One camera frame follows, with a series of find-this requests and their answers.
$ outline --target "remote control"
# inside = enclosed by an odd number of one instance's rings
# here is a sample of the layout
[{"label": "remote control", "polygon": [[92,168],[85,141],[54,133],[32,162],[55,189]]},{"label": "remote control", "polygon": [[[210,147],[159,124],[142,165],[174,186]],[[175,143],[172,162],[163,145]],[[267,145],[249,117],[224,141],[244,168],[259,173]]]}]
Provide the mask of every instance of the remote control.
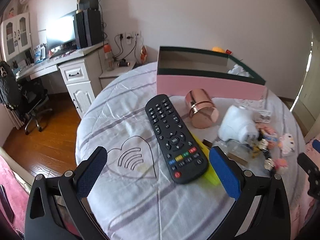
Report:
[{"label": "remote control", "polygon": [[208,160],[169,98],[155,96],[145,111],[173,181],[185,184],[204,174]]}]

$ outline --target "blue button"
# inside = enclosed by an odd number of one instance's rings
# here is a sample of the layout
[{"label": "blue button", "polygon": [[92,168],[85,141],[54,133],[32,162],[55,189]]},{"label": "blue button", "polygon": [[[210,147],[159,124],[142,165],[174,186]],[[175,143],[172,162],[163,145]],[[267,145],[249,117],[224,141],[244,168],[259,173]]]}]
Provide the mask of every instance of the blue button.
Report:
[{"label": "blue button", "polygon": [[172,164],[174,164],[175,162],[176,162],[176,160],[175,160],[175,159],[170,160],[170,161],[169,161],[169,165],[172,165]]}]

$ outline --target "open box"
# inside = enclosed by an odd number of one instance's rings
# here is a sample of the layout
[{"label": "open box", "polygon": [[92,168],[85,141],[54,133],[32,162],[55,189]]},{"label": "open box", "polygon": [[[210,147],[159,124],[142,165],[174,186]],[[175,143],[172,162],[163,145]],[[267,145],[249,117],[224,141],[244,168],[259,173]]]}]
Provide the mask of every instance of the open box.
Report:
[{"label": "open box", "polygon": [[[235,64],[250,76],[228,74]],[[226,53],[183,47],[159,49],[157,94],[185,96],[202,88],[211,97],[260,100],[265,83],[246,64]]]}]

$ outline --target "copper cylinder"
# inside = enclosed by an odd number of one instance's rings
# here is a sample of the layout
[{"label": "copper cylinder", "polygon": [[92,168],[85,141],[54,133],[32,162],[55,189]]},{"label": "copper cylinder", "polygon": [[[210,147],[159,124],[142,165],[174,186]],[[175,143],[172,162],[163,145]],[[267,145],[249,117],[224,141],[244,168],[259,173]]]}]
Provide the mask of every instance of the copper cylinder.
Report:
[{"label": "copper cylinder", "polygon": [[189,117],[194,127],[210,127],[219,117],[219,111],[204,89],[193,89],[185,97]]}]

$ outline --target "power button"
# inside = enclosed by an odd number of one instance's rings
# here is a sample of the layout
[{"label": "power button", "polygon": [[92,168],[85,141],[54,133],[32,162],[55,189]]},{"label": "power button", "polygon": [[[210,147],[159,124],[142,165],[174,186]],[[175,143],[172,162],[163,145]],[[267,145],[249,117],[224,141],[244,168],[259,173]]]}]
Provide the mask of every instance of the power button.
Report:
[{"label": "power button", "polygon": [[176,171],[176,172],[174,173],[174,176],[175,176],[177,179],[180,178],[180,177],[181,177],[181,172]]}]

